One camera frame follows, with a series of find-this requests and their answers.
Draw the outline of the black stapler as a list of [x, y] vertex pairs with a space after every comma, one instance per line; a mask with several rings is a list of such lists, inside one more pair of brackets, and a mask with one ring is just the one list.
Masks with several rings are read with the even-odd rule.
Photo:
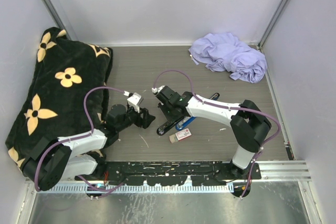
[[165, 123], [163, 123], [162, 125], [160, 125], [158, 128], [157, 128], [157, 131], [156, 133], [159, 135], [159, 136], [162, 136], [164, 134], [166, 134], [169, 130], [171, 130], [172, 128], [175, 127], [175, 125], [181, 121], [182, 119], [178, 120], [177, 122], [175, 123], [171, 123], [171, 122], [168, 122], [166, 121]]

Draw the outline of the blue stapler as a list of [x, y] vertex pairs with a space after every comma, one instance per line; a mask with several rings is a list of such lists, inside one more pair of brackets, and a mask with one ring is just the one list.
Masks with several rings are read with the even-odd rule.
[[186, 116], [184, 119], [182, 119], [181, 121], [179, 121], [176, 125], [175, 125], [175, 129], [178, 131], [181, 131], [183, 129], [185, 129], [192, 121], [194, 121], [196, 119], [196, 117], [188, 117]]

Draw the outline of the red white staple box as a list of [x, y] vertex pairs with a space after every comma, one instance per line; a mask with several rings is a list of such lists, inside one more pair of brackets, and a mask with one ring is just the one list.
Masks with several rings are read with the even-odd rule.
[[183, 129], [183, 130], [178, 131], [175, 134], [171, 135], [169, 137], [169, 140], [173, 144], [173, 143], [177, 143], [181, 140], [184, 140], [184, 139], [186, 139], [190, 136], [192, 136], [190, 130], [189, 129]]

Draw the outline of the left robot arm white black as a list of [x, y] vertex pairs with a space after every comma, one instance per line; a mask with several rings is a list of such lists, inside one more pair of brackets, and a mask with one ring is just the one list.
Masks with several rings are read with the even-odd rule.
[[104, 160], [94, 151], [112, 145], [126, 128], [135, 125], [146, 129], [154, 120], [146, 108], [136, 111], [129, 105], [116, 104], [97, 129], [67, 137], [43, 136], [23, 162], [23, 174], [42, 191], [78, 175], [99, 180], [105, 174]]

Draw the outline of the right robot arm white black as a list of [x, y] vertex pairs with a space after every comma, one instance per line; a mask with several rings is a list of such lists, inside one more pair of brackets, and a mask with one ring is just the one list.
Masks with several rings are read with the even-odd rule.
[[249, 100], [243, 103], [224, 103], [206, 99], [191, 92], [179, 94], [168, 86], [152, 88], [167, 121], [157, 129], [166, 134], [185, 117], [205, 118], [229, 126], [238, 148], [230, 162], [233, 177], [241, 179], [249, 172], [250, 162], [259, 151], [271, 129], [271, 123], [258, 107]]

